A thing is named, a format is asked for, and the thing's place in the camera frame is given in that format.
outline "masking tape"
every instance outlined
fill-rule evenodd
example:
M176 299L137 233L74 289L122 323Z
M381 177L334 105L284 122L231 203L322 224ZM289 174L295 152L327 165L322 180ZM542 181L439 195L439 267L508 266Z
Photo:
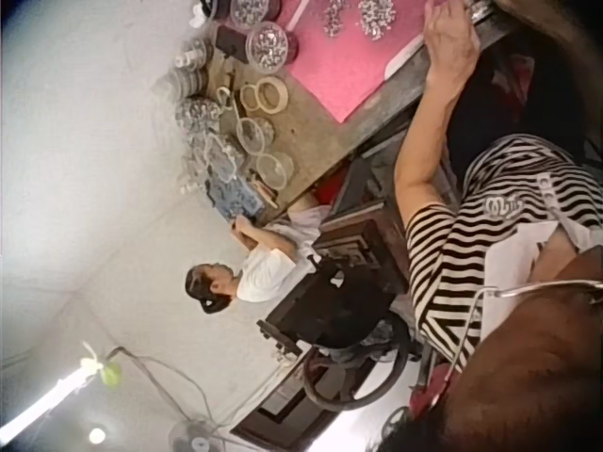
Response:
M272 104L266 97L266 89L268 86L272 86L278 94L278 102L276 105ZM251 90L255 102L255 105L249 105L247 100L250 97ZM283 111L289 103L289 91L286 88L285 83L276 77L264 77L258 80L255 85L244 85L241 88L239 98L241 104L247 111L263 110L265 113L275 115Z
M279 94L279 100L276 105L271 105L266 98L265 89L267 85L272 85ZM280 79L276 77L264 77L258 80L255 85L255 99L262 110L270 115L275 115L283 111L289 103L289 91Z
M249 105L247 103L248 96L253 97L255 100L255 105ZM260 109L259 103L257 103L257 87L255 85L243 85L241 91L239 93L239 99L241 101L241 105L247 111L256 111Z

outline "pink mat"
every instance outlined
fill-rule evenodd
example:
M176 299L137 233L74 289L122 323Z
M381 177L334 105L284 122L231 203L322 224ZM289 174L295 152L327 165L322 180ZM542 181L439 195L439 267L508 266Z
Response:
M350 6L342 11L344 28L334 39L322 29L329 0L303 2L307 6L299 21L291 23L302 2L283 0L277 21L291 29L300 42L298 57L287 68L338 122L345 121L422 44L425 0L393 0L396 20L376 41L366 37L358 24L357 0L349 0Z

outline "striped shirt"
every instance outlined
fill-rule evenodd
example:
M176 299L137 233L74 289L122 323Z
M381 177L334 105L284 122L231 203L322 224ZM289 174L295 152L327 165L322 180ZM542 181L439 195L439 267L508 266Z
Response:
M536 176L549 173L562 212L587 227L603 225L603 190L553 144L514 135L497 141L469 167L457 214L433 203L407 228L410 279L417 328L449 359L458 350L469 307L483 287L485 253L516 232L520 223L554 219ZM460 363L480 341L471 322Z

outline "workbench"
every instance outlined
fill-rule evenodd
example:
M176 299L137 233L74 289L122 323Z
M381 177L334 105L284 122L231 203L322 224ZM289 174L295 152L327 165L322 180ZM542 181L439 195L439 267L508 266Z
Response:
M491 46L513 31L514 27L509 17L498 13L491 15L477 26L482 47ZM266 224L280 216L325 174L350 157L400 112L414 105L423 92L429 64L427 49L421 47L342 124L286 70L276 73L288 88L289 104L281 113L265 115L276 129L276 139L270 149L290 155L295 171L287 187L278 194L278 209L267 207L260 222ZM234 89L262 78L262 74L251 66L232 58L224 61L223 53L216 51L209 65L208 97L215 99L216 89L224 83L229 67L236 71ZM262 116L255 113L249 116Z

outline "hand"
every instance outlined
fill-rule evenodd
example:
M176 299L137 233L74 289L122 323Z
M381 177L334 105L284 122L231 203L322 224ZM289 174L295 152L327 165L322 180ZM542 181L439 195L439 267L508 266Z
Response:
M427 87L451 99L459 96L480 58L480 39L463 0L439 7L427 0L424 39L432 60Z
M234 223L235 232L245 234L245 231L249 231L249 229L252 227L253 225L248 218L245 218L242 215L236 217Z

